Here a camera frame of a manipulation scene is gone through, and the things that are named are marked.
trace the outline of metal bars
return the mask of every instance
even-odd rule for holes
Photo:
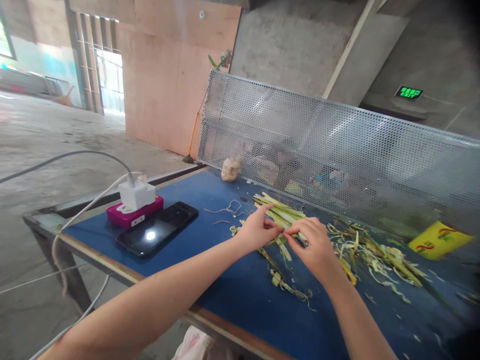
[[[96,50],[120,53],[117,49],[117,23],[117,20],[106,17],[75,13],[86,105],[89,110],[99,114],[103,114],[103,102]]]

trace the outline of smartphone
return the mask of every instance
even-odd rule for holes
[[[120,234],[116,242],[132,254],[146,258],[167,245],[198,214],[197,209],[179,201]]]

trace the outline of exit sign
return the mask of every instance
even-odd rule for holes
[[[396,92],[395,96],[404,98],[407,100],[417,101],[419,97],[422,96],[423,93],[424,93],[423,90],[402,85],[398,88],[398,91]]]

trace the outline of blue table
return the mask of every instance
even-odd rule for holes
[[[210,168],[157,191],[164,198],[165,207],[182,201],[197,208],[199,216],[151,259],[138,259],[118,247],[115,237],[122,230],[113,228],[104,212],[67,228],[62,239],[69,246],[96,256],[106,268],[134,283],[230,238],[230,226],[239,226],[239,219],[246,219],[247,211],[255,210],[251,197],[262,191],[291,206],[299,208],[302,205],[240,178],[232,183],[223,182],[220,172]],[[241,202],[244,211],[238,218],[226,211],[204,211],[224,209],[233,199]],[[333,216],[324,211],[311,206],[306,206],[304,211],[323,223],[333,223]],[[220,220],[228,220],[231,224],[213,225]],[[382,235],[372,233],[372,236],[379,243],[392,246]],[[293,251],[290,252],[293,273],[286,269],[276,245],[269,246],[267,251],[287,278],[291,278],[290,284],[304,292],[312,291],[310,307],[316,311],[310,310],[306,302],[294,295],[274,287],[266,260],[254,252],[225,271],[198,299],[189,316],[261,357],[278,359],[288,355],[297,359],[347,359],[340,327],[323,287]],[[402,251],[409,260],[419,264],[420,270],[426,273],[432,270],[443,279],[444,282],[430,276],[435,288],[459,313],[472,316],[471,309],[455,295],[459,289],[452,285],[463,277],[458,274],[458,269],[442,262],[428,261],[408,248]],[[403,354],[412,360],[426,357],[448,359],[435,334],[445,341],[456,337],[464,328],[426,290],[401,281],[397,287],[411,300],[412,304],[407,304],[389,288],[376,283],[365,267],[360,266],[359,275],[361,281],[356,288],[400,359],[404,358]],[[365,294],[373,297],[375,303]]]

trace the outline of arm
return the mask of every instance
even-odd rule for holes
[[[133,359],[234,262],[279,235],[264,205],[233,238],[122,292],[68,331],[41,359]]]
[[[306,236],[309,247],[303,248],[291,236],[298,232]],[[284,235],[328,293],[350,358],[397,359],[359,293],[347,279],[334,254],[325,225],[316,217],[310,217],[296,221]]]

